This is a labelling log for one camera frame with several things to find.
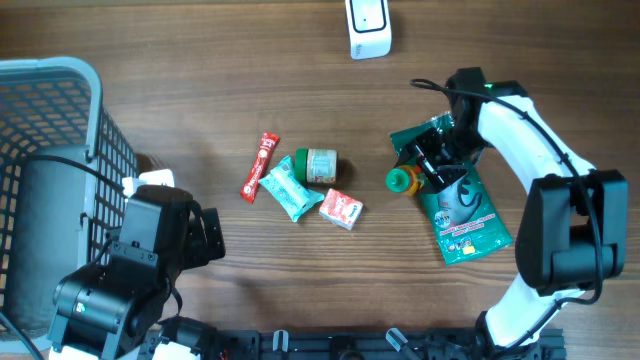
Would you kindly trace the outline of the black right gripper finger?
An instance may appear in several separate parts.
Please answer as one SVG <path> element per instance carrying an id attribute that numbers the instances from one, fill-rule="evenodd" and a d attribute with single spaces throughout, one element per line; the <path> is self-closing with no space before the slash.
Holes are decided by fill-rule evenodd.
<path id="1" fill-rule="evenodd" d="M 423 191 L 425 193 L 440 193 L 467 174 L 467 167 L 463 165 L 444 165 L 433 171 L 428 170 L 425 174 L 426 182 Z"/>
<path id="2" fill-rule="evenodd" d="M 394 165 L 395 168 L 407 165 L 413 167 L 418 173 L 424 172 L 422 158 L 424 157 L 423 149 L 418 144 L 406 144 L 402 147 L 398 154 L 398 159 Z"/>

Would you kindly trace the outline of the chilli sauce bottle green cap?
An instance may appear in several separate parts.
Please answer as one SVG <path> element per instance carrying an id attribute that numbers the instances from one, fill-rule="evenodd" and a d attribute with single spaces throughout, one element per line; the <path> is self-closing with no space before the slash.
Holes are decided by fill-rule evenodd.
<path id="1" fill-rule="evenodd" d="M 385 179 L 386 187 L 407 196 L 415 195 L 424 186 L 422 170 L 417 165 L 401 165 L 391 169 Z"/>

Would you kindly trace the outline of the green 3M gloves packet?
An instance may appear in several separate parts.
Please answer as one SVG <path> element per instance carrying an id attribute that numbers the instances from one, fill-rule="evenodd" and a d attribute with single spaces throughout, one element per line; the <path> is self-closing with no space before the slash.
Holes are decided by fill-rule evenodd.
<path id="1" fill-rule="evenodd" d="M 390 135 L 398 156 L 402 147 L 429 128 L 452 130 L 450 113 L 443 113 L 415 127 Z M 431 222 L 437 244 L 447 265 L 487 256 L 513 242 L 500 219 L 474 162 L 468 174 L 440 193 L 425 193 L 423 187 L 410 196 Z"/>

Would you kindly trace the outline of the red white small carton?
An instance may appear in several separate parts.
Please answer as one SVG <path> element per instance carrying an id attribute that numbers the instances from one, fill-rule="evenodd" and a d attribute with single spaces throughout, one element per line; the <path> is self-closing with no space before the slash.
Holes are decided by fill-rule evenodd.
<path id="1" fill-rule="evenodd" d="M 363 208 L 362 202 L 335 189 L 330 189 L 320 206 L 319 213 L 332 224 L 352 230 Z"/>

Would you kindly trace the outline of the small jar green lid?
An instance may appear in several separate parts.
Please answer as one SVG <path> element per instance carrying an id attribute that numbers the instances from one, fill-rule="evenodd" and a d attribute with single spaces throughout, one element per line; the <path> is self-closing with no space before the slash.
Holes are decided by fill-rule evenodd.
<path id="1" fill-rule="evenodd" d="M 300 183 L 334 184 L 337 162 L 336 150 L 299 148 L 295 152 L 294 176 Z"/>

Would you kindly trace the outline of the pale green small packet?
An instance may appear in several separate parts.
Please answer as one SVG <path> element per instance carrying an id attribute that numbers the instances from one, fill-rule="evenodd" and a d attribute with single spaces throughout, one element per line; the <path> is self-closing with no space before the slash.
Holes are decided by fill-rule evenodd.
<path id="1" fill-rule="evenodd" d="M 307 189 L 295 178 L 289 155 L 260 179 L 259 184 L 283 207 L 294 223 L 325 198 L 322 193 Z"/>

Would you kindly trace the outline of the red small packet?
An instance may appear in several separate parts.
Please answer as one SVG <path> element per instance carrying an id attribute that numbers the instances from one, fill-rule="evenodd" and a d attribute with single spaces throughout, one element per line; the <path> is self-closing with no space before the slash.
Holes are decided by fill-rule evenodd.
<path id="1" fill-rule="evenodd" d="M 266 171 L 269 161 L 280 141 L 280 136 L 274 133 L 264 132 L 260 142 L 255 161 L 243 184 L 240 195 L 248 203 L 253 204 L 259 188 L 259 180 Z"/>

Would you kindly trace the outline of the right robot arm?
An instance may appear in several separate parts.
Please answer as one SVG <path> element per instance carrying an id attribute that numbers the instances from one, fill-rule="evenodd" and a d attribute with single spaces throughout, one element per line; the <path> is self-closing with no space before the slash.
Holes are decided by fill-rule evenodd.
<path id="1" fill-rule="evenodd" d="M 445 85 L 410 84 L 444 94 L 454 120 L 452 130 L 428 130 L 400 152 L 401 159 L 416 159 L 426 192 L 453 188 L 463 162 L 488 146 L 527 192 L 515 248 L 518 275 L 480 316 L 478 346 L 488 359 L 522 356 L 564 305 L 595 303 L 604 280 L 622 272 L 628 184 L 618 171 L 600 171 L 572 152 L 516 81 L 489 83 L 475 67 L 458 70 Z"/>

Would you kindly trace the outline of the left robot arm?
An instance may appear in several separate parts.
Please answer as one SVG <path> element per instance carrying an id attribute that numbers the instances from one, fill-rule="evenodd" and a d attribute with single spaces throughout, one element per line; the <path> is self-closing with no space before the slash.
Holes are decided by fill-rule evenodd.
<path id="1" fill-rule="evenodd" d="M 143 185 L 129 198 L 106 255 L 57 285 L 48 333 L 56 355 L 118 359 L 140 345 L 175 292 L 179 275 L 226 254 L 219 214 L 178 188 Z"/>

